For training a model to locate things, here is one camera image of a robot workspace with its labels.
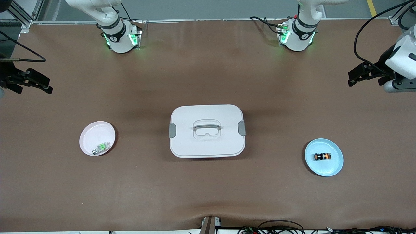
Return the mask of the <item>pink round plate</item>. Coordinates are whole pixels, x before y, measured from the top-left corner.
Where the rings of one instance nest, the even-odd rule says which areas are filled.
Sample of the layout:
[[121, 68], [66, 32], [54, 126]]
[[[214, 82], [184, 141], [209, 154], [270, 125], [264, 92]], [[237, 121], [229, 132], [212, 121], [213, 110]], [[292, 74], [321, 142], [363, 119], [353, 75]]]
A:
[[[110, 148], [97, 156], [92, 150], [99, 144], [109, 142]], [[79, 146], [83, 153], [92, 157], [102, 156], [108, 153], [116, 142], [116, 131], [113, 125], [105, 121], [96, 121], [83, 129], [79, 137]]]

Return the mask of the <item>light blue round plate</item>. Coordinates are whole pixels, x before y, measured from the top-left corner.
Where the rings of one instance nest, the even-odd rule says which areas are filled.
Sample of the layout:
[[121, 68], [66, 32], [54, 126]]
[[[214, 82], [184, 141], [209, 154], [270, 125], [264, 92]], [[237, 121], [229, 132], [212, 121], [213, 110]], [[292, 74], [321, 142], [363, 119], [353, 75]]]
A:
[[[331, 160], [315, 161], [315, 153], [330, 153]], [[344, 165], [344, 157], [341, 149], [328, 139], [314, 139], [305, 148], [305, 160], [309, 169], [315, 174], [330, 177], [338, 174]]]

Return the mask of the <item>white lidded container box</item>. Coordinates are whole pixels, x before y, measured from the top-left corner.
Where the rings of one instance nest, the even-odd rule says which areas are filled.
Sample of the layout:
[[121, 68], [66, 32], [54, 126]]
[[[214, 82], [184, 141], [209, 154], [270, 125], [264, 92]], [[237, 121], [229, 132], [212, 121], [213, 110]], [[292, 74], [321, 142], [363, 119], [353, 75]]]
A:
[[181, 106], [170, 117], [169, 146], [178, 158], [237, 156], [245, 137], [243, 112], [235, 105]]

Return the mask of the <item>brown table cover mat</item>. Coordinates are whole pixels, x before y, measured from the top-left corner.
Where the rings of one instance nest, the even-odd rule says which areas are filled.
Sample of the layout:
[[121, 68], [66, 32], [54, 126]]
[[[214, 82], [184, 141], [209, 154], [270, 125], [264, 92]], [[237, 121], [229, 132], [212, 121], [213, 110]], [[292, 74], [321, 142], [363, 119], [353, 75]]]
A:
[[[149, 24], [141, 49], [108, 50], [95, 25], [34, 25], [19, 41], [50, 78], [0, 99], [0, 232], [194, 229], [291, 220], [307, 229], [416, 227], [416, 93], [376, 79], [349, 87], [364, 20], [324, 20], [291, 52], [253, 21]], [[169, 148], [185, 105], [243, 111], [235, 157], [188, 160]], [[79, 137], [96, 121], [116, 142], [98, 157]], [[306, 146], [328, 139], [342, 170], [315, 174]]]

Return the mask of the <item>aluminium frame strut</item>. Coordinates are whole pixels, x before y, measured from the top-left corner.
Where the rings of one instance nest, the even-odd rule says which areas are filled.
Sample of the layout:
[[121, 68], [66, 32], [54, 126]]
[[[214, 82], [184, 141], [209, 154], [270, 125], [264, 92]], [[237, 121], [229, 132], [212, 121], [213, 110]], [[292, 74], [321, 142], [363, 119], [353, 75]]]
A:
[[[392, 26], [399, 26], [399, 19], [402, 13], [405, 12], [405, 10], [408, 7], [412, 6], [412, 4], [415, 3], [415, 0], [398, 0], [398, 1], [399, 1], [399, 4], [405, 3], [407, 1], [410, 1], [410, 3], [399, 6], [397, 9], [394, 9], [392, 13], [389, 13], [389, 20]], [[412, 8], [406, 11], [401, 18], [402, 26], [410, 28], [414, 24], [416, 24], [416, 3]]]
[[20, 26], [22, 33], [28, 33], [32, 24], [38, 21], [45, 0], [0, 0], [0, 25]]

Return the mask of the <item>green push button switch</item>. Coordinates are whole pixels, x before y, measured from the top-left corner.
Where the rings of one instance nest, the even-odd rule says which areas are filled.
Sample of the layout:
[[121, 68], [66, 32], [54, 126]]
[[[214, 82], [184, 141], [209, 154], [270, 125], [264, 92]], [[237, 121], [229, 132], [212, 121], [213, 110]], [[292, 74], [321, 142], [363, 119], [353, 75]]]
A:
[[109, 142], [104, 142], [101, 143], [99, 145], [97, 145], [93, 150], [92, 150], [92, 154], [97, 156], [103, 152], [106, 152], [109, 148], [111, 147]]

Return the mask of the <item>grey table edge rail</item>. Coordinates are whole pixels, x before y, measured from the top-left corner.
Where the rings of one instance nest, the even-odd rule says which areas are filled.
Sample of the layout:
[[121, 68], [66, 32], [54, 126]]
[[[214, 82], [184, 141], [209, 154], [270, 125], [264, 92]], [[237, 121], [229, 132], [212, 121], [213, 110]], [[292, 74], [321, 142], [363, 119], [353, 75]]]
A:
[[[324, 20], [368, 20], [369, 18], [322, 18]], [[146, 23], [178, 23], [178, 22], [210, 22], [210, 21], [250, 21], [250, 18], [224, 18], [224, 19], [170, 19], [170, 20], [134, 20], [138, 24]], [[95, 25], [95, 21], [32, 21], [30, 25]]]

